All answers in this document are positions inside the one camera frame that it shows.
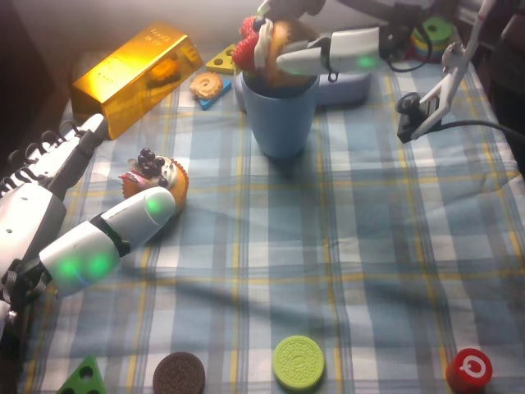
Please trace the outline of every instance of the blue plaid fabric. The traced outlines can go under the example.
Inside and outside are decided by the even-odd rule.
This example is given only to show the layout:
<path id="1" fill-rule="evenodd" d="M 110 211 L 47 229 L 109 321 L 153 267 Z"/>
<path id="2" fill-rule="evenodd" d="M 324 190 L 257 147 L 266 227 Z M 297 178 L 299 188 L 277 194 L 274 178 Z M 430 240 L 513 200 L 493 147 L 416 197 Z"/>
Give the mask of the blue plaid fabric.
<path id="1" fill-rule="evenodd" d="M 233 91 L 204 112 L 187 80 L 98 149 L 63 231 L 122 201 L 143 147 L 187 168 L 185 211 L 96 286 L 39 300 L 20 392 L 54 393 L 94 355 L 108 393 L 152 393 L 175 351 L 202 360 L 206 393 L 283 392 L 272 350 L 299 334 L 326 357 L 318 392 L 451 393 L 447 364 L 475 347 L 487 393 L 525 393 L 525 185 L 509 146 L 480 126 L 396 137 L 398 98 L 440 78 L 374 74 L 364 105 L 318 110 L 289 166 L 261 155 Z M 445 121 L 463 119 L 495 120 L 474 70 Z"/>

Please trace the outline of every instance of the cup rim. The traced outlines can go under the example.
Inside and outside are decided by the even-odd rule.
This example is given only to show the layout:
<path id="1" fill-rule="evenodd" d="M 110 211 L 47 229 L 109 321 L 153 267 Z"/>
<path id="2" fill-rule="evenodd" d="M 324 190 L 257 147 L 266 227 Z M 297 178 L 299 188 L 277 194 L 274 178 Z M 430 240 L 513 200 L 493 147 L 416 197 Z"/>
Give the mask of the cup rim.
<path id="1" fill-rule="evenodd" d="M 286 98 L 268 97 L 268 96 L 263 96 L 262 94 L 257 93 L 252 88 L 250 88 L 249 85 L 244 80 L 244 71 L 242 71 L 240 73 L 240 79 L 241 79 L 242 85 L 246 86 L 252 94 L 255 94 L 259 98 L 263 98 L 263 99 L 266 99 L 266 100 L 272 100 L 272 101 L 282 101 L 282 100 L 293 100 L 293 99 L 297 99 L 299 97 L 302 97 L 304 94 L 308 93 L 311 89 L 313 89 L 314 86 L 319 84 L 320 77 L 317 76 L 317 78 L 315 80 L 313 80 L 313 83 L 310 85 L 310 87 L 308 89 L 306 89 L 303 93 L 301 93 L 301 94 L 299 94 L 297 96 L 294 96 L 294 97 L 286 97 Z"/>

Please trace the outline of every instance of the white logo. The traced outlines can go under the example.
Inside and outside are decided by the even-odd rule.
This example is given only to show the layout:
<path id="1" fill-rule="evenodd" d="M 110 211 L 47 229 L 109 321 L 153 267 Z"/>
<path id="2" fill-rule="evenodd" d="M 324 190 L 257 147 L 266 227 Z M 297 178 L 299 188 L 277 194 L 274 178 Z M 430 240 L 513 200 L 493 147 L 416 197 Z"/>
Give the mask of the white logo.
<path id="1" fill-rule="evenodd" d="M 478 363 L 479 366 L 482 368 L 482 370 L 479 372 L 473 372 L 470 369 L 470 364 L 469 364 L 471 361 Z M 462 371 L 465 371 L 465 373 L 468 376 L 471 376 L 472 378 L 475 378 L 475 379 L 482 378 L 486 372 L 485 363 L 483 362 L 482 359 L 480 359 L 479 357 L 476 357 L 475 355 L 468 355 L 467 357 L 465 357 L 465 360 L 463 360 L 463 365 L 459 367 L 459 369 L 461 369 Z"/>

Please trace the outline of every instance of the strawberry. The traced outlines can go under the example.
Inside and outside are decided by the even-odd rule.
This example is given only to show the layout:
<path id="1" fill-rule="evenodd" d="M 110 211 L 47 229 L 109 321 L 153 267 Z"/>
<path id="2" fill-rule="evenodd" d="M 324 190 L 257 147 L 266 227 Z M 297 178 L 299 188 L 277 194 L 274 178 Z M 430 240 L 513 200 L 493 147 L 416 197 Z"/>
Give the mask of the strawberry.
<path id="1" fill-rule="evenodd" d="M 253 21 L 255 21 L 256 18 L 256 16 L 244 18 L 243 24 L 240 27 L 240 33 L 243 38 L 247 39 L 253 33 Z"/>
<path id="2" fill-rule="evenodd" d="M 253 53 L 255 45 L 259 40 L 259 34 L 252 33 L 247 39 L 243 39 L 235 47 L 231 58 L 242 71 L 255 71 L 255 59 Z"/>

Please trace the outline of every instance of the whipped cream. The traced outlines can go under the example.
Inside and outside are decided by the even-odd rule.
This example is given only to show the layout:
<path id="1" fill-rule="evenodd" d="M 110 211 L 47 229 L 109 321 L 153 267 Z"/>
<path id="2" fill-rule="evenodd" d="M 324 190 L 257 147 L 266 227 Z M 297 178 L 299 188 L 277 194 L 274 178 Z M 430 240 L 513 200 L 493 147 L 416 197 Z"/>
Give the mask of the whipped cream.
<path id="1" fill-rule="evenodd" d="M 273 22 L 266 19 L 264 25 L 259 29 L 259 40 L 255 45 L 253 51 L 253 60 L 255 62 L 255 69 L 262 70 L 266 66 L 266 58 L 270 50 L 270 43 L 272 42 Z"/>
<path id="2" fill-rule="evenodd" d="M 173 163 L 170 158 L 164 156 L 157 156 L 158 158 L 164 159 L 164 165 L 162 166 L 161 175 L 167 179 L 167 189 L 171 189 L 177 182 L 177 166 Z"/>

